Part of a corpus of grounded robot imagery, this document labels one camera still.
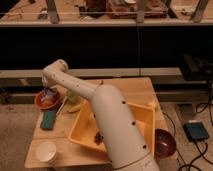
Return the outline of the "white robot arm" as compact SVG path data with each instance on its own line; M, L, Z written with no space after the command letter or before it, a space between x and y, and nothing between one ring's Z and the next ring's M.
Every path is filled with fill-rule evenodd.
M59 84L90 102L113 170L160 171L121 91L113 85L89 83L67 71L67 63L56 60L43 69L43 85Z

